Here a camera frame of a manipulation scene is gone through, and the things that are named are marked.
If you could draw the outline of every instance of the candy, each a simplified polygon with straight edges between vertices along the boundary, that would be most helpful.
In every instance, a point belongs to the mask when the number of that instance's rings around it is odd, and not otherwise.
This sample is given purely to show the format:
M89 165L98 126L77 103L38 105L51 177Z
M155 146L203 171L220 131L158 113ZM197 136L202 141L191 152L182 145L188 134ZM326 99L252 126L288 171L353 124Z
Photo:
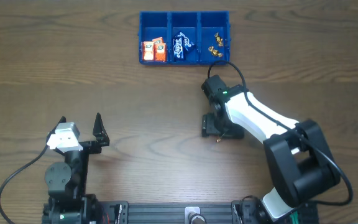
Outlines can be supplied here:
M162 37L158 37L158 38L155 38L153 39L153 42L154 44L161 44L161 43L164 43Z
M183 53L183 37L173 38L173 58L175 60L184 60L185 54Z
M155 45L155 60L159 62L167 61L167 44L159 43Z
M187 53L190 53L194 48L196 48L196 45L181 31L179 31L175 37L183 37L183 40L185 41L184 47L186 49Z
M143 42L143 60L154 60L154 42Z

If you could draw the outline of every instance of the blue tray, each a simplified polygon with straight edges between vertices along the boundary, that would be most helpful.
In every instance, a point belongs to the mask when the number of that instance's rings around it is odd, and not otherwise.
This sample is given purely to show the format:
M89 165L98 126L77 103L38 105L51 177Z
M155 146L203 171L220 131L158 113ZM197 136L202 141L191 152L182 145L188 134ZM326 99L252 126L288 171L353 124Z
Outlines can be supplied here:
M186 54L186 60L174 61L172 37L182 31L196 48ZM224 40L224 47L218 47L215 33ZM206 65L215 60L230 60L229 12L140 12L139 62L144 65ZM153 62L142 59L142 42L162 37L167 43L167 61ZM214 46L223 57L214 57L208 47Z

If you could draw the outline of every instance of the cable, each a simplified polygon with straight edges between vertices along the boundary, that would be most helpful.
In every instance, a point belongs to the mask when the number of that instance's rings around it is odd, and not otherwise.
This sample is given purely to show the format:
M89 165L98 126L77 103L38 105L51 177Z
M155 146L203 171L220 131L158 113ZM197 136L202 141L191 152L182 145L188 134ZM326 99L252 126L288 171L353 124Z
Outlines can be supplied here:
M5 214L4 210L2 209L1 206L1 195L2 195L2 191L4 190L4 187L6 186L6 184L13 178L15 177L18 173L22 172L25 168L29 167L31 164L35 163L37 160L39 160L41 158L41 156L47 151L48 146L45 145L44 149L41 151L41 153L33 160L31 160L29 163L27 163L26 165L22 166L20 169L18 169L17 171L15 171L13 174L11 174L1 185L0 187L0 213L2 215L2 217L4 217L4 219L9 223L9 224L14 224L14 222L12 222L11 219L8 218L8 216Z
M235 66L233 63L226 61L226 60L217 60L215 62L213 62L209 68L208 68L208 78L209 78L209 74L211 73L211 69L214 65L216 65L217 63L220 62L224 62L224 63L228 63L229 65L231 65L234 69L236 69L236 71L238 72L238 74L240 75L241 81L242 81L242 86L243 86L243 91L244 91L244 96L246 98L246 101L248 103L248 105L250 107L252 107L253 109L255 109L258 113L260 113L261 115L265 116L267 119L271 120L272 122L274 122L275 124L277 124L278 126L281 126L283 128L285 128L288 132L292 133L294 136L296 136L297 138L299 138L303 143L305 143L307 146L309 146L310 148L314 149L316 152L320 153L320 155L322 155L339 173L339 175L342 177L343 181L346 184L347 187L347 193L348 193L348 198L347 200L343 201L343 202L325 202L325 201L320 201L320 200L311 200L309 202L311 203L318 203L321 205L333 205L333 206L343 206L343 205L347 205L349 203L352 202L353 200L353 188L352 188L352 184L350 182L350 180L347 178L346 174L342 171L342 169L334 162L332 161L325 153L321 152L312 142L310 142L309 140L307 140L307 138L305 138L303 135L297 133L296 131L294 131L293 129L289 128L288 126L284 125L283 123L277 121L276 119L272 118L271 116L269 116L268 114L264 113L263 111L261 111L258 107L254 106L250 100L248 99L248 89L247 89L247 85L246 85L246 80L244 78L244 76L242 75L241 71L239 70L239 68L237 66Z

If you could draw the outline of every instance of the wooden surface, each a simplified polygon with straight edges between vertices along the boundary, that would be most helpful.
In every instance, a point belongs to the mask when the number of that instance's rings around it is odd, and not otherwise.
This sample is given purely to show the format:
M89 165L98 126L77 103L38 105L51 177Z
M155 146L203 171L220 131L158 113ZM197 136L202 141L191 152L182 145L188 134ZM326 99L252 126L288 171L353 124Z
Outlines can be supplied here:
M319 206L321 223L358 222L358 1L0 1L0 184L33 159L64 115L89 139L97 112L111 138L91 156L88 193L129 202L230 202L272 188L254 138L200 136L207 67L146 67L139 11L228 10L231 60L285 116L317 121L354 201ZM233 69L214 69L230 85ZM5 188L16 223L40 223L47 152ZM344 200L341 182L320 199Z

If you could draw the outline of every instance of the blue candy wrapper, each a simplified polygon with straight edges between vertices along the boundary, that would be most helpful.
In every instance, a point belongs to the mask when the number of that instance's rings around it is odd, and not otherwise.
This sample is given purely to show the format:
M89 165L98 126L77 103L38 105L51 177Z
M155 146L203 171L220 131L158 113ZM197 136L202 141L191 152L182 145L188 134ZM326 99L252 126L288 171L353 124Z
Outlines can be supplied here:
M183 52L183 45L184 45L183 37L174 37L173 38L173 59L177 60L184 60L185 54Z
M187 53L190 53L194 48L196 48L196 45L181 31L179 31L175 37L183 37L183 41L185 42L183 46L185 47Z

